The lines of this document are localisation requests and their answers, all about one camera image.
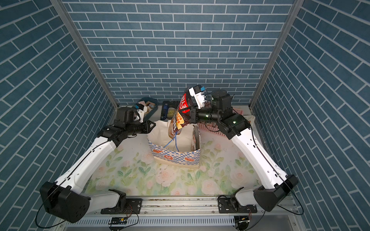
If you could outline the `black seasoning packet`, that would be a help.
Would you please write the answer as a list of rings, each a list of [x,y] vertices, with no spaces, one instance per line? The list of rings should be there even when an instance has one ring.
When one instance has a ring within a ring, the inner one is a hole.
[[[191,108],[194,103],[189,91],[185,92],[180,100],[180,104],[169,123],[168,136],[173,139],[175,135],[181,133],[181,129],[190,124]]]

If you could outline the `blue checkered paper bag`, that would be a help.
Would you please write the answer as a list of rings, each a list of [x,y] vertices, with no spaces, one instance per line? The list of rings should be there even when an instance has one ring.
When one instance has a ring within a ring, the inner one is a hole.
[[[192,152],[192,124],[181,129],[173,139],[168,136],[169,121],[158,120],[156,127],[147,135],[148,145],[154,158],[168,165],[198,168],[201,149]]]

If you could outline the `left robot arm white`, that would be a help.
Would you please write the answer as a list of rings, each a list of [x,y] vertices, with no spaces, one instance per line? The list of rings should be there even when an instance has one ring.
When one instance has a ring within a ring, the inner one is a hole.
[[[45,182],[40,196],[45,211],[70,223],[75,223],[85,214],[107,210],[109,213],[125,212],[126,194],[110,189],[108,193],[88,196],[82,192],[87,181],[105,158],[121,142],[137,134],[149,134],[156,124],[150,120],[143,123],[120,122],[118,126],[105,126],[81,158],[55,182]]]

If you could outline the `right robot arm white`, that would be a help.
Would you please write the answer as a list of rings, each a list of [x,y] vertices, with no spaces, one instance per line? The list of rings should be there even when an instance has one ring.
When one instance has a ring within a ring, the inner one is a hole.
[[[214,122],[218,129],[244,154],[257,173],[261,186],[254,190],[240,189],[234,193],[234,200],[240,206],[252,204],[254,200],[263,210],[271,212],[293,192],[299,183],[295,175],[288,175],[269,156],[255,138],[250,122],[236,113],[231,105],[233,97],[225,90],[211,93],[211,106],[205,106],[205,88],[196,85],[184,94],[182,104],[190,111],[190,123]]]

